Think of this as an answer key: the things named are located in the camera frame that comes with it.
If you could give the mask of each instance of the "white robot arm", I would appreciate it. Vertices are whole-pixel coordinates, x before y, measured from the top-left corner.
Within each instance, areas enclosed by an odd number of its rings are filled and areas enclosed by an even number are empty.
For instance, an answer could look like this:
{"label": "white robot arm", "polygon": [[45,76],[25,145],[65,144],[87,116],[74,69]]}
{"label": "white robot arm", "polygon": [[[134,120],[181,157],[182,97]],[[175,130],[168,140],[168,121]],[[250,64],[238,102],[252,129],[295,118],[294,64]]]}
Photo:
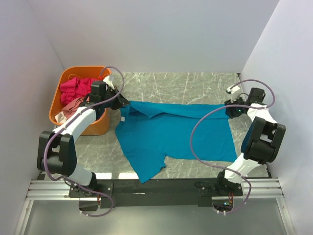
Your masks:
{"label": "white robot arm", "polygon": [[[264,90],[252,88],[247,101],[238,97],[239,87],[227,89],[231,94],[231,99],[225,104],[245,104],[252,107],[264,107],[264,109],[228,108],[226,113],[230,118],[235,118],[241,114],[247,114],[252,121],[250,129],[243,141],[241,154],[229,169],[239,172],[242,176],[247,176],[254,168],[267,162],[273,162],[277,156],[280,144],[286,131],[286,127],[277,123],[269,114],[268,108],[264,105]],[[241,176],[226,170],[219,174],[220,189],[234,188],[242,182]]]}
{"label": "white robot arm", "polygon": [[[91,93],[85,97],[84,101],[81,103],[81,107],[78,108],[71,118],[52,132],[44,131],[41,133],[37,157],[37,168],[39,170],[45,169],[43,155],[48,140],[52,135],[59,132],[61,129],[64,129],[64,131],[58,135],[58,138],[52,142],[49,148],[47,163],[50,172],[66,176],[70,180],[82,186],[87,186],[90,189],[96,189],[95,174],[84,169],[77,163],[75,142],[83,131],[104,113],[105,108],[112,108],[115,110],[129,104],[129,101],[120,94],[111,102],[82,112],[90,105],[109,99],[117,94],[118,90],[113,86],[112,81],[113,77],[112,75],[109,75],[105,77],[103,81],[93,82]],[[67,124],[71,122],[75,116],[79,117],[66,128]],[[57,152],[55,151],[55,148],[58,146],[59,151]]]}

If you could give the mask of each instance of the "pink cloth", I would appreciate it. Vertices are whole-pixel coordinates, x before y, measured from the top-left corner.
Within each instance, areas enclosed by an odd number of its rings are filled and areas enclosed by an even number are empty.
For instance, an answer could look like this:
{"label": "pink cloth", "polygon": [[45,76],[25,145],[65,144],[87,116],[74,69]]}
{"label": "pink cloth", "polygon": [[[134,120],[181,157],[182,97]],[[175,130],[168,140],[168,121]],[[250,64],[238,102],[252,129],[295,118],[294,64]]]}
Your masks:
{"label": "pink cloth", "polygon": [[78,77],[74,77],[66,83],[61,84],[61,102],[63,104],[69,104],[74,99],[85,97],[91,92],[91,84],[94,81],[98,80],[94,78],[79,79]]}
{"label": "pink cloth", "polygon": [[83,100],[83,97],[76,98],[62,109],[63,114],[67,118],[67,120],[75,114],[80,103],[83,102]]}

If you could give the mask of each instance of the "purple cable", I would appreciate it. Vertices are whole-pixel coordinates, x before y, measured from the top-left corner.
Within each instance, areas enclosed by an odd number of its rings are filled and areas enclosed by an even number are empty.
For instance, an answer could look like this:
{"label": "purple cable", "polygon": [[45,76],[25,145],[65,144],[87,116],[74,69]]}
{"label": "purple cable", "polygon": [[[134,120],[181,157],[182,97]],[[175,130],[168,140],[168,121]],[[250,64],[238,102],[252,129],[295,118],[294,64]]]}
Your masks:
{"label": "purple cable", "polygon": [[[51,143],[53,142],[53,140],[54,140],[60,133],[62,133],[68,126],[70,126],[83,112],[85,112],[85,111],[87,111],[88,109],[91,109],[91,108],[93,108],[93,107],[95,107],[95,106],[97,106],[97,105],[105,104],[105,103],[107,103],[107,102],[110,102],[110,101],[114,100],[116,97],[118,97],[119,94],[121,94],[122,90],[124,89],[124,84],[125,84],[124,75],[122,74],[122,72],[121,72],[118,68],[116,68],[116,67],[114,67],[114,66],[106,66],[106,67],[104,67],[104,68],[101,70],[100,76],[102,75],[103,71],[106,70],[106,69],[108,69],[108,68],[115,69],[115,70],[118,71],[118,73],[121,75],[121,77],[122,77],[122,87],[121,87],[121,89],[118,91],[118,93],[117,93],[116,95],[114,95],[114,96],[111,97],[110,99],[107,99],[107,100],[104,100],[104,101],[95,103],[95,104],[90,105],[90,106],[88,106],[87,108],[83,109],[83,110],[81,111],[81,113],[75,115],[75,116],[65,125],[65,128],[61,128],[57,133],[55,133],[55,134],[51,137],[51,139],[49,139],[49,141],[48,141],[48,143],[47,143],[47,145],[46,145],[46,147],[45,147],[45,152],[44,152],[44,167],[45,167],[45,172],[46,172],[46,174],[47,174],[47,176],[49,177],[50,180],[52,180],[52,181],[58,181],[58,180],[60,180],[60,179],[65,178],[64,176],[60,176],[60,177],[58,177],[58,178],[53,178],[52,175],[51,175],[51,173],[50,173],[50,171],[49,171],[49,168],[48,168],[48,163],[47,163],[48,150],[49,150],[49,147],[50,147]],[[70,179],[68,179],[68,178],[66,178],[66,180],[69,181],[69,182],[71,182],[72,184],[76,184],[78,187],[80,187],[81,189],[83,189],[83,190],[85,190],[85,191],[88,191],[88,192],[92,192],[92,193],[96,193],[96,194],[100,194],[100,195],[102,195],[102,196],[105,196],[105,197],[109,198],[110,201],[111,201],[111,207],[110,207],[110,209],[109,209],[107,212],[103,213],[103,214],[95,214],[95,215],[94,215],[94,214],[87,214],[86,212],[82,212],[83,214],[85,214],[85,215],[87,215],[87,216],[90,216],[90,217],[100,217],[100,216],[103,216],[103,215],[108,214],[108,213],[112,210],[112,208],[113,208],[113,206],[114,206],[114,201],[113,201],[113,199],[112,199],[109,195],[107,195],[107,194],[105,194],[105,193],[102,193],[102,192],[96,192],[96,191],[93,191],[93,190],[91,190],[91,189],[85,188],[85,187],[83,187],[82,185],[79,185],[79,184],[75,183],[74,181],[72,181],[72,180],[70,180]]]}
{"label": "purple cable", "polygon": [[[272,103],[271,103],[269,106],[267,106],[267,107],[271,107],[271,106],[275,103],[275,94],[274,94],[273,90],[272,90],[267,84],[265,84],[264,82],[261,82],[261,81],[259,81],[259,80],[255,80],[255,79],[244,80],[244,81],[241,81],[241,82],[236,83],[236,84],[233,85],[231,88],[233,88],[233,87],[235,87],[235,86],[237,86],[237,85],[239,85],[239,84],[241,84],[241,83],[243,83],[243,82],[248,82],[248,81],[254,81],[254,82],[261,83],[261,84],[263,84],[264,86],[266,86],[266,87],[269,89],[269,91],[272,93],[273,101],[272,101]],[[252,185],[251,185],[251,183],[250,183],[243,175],[241,175],[239,172],[237,172],[237,171],[235,171],[235,170],[233,170],[233,169],[229,169],[229,168],[227,168],[227,167],[223,167],[223,166],[219,166],[219,165],[210,164],[210,163],[208,163],[208,162],[205,162],[205,161],[201,160],[201,159],[196,155],[196,153],[195,153],[195,151],[194,151],[194,149],[193,149],[193,146],[192,146],[192,138],[193,138],[193,135],[194,135],[194,133],[195,133],[196,128],[199,126],[199,124],[200,124],[204,119],[206,119],[208,116],[210,116],[211,114],[213,114],[213,113],[215,113],[215,112],[217,112],[217,111],[219,111],[219,110],[226,109],[226,108],[231,108],[231,107],[240,107],[240,108],[249,108],[249,109],[251,108],[251,109],[258,109],[258,110],[260,110],[260,109],[265,109],[265,108],[266,108],[266,107],[252,107],[252,106],[242,105],[242,104],[230,104],[230,105],[225,105],[225,106],[222,106],[222,107],[220,107],[220,108],[217,108],[217,109],[211,111],[210,113],[206,114],[204,117],[202,117],[202,118],[197,122],[197,124],[195,125],[194,129],[193,129],[192,132],[191,132],[190,140],[189,140],[189,145],[190,145],[191,152],[192,152],[192,154],[195,156],[195,158],[196,158],[199,162],[201,162],[201,163],[203,163],[203,164],[205,164],[205,165],[208,165],[208,166],[210,166],[210,167],[219,168],[219,169],[223,169],[223,170],[229,170],[229,171],[231,171],[231,172],[234,172],[235,174],[239,175],[244,181],[246,181],[246,182],[249,184],[249,191],[248,191],[248,193],[247,193],[245,199],[243,200],[243,202],[242,202],[238,207],[236,207],[235,209],[226,212],[226,214],[235,212],[236,210],[238,210],[240,207],[242,207],[242,206],[247,202],[247,200],[248,200],[248,198],[249,198],[249,196],[250,196],[250,194],[251,194]]]}

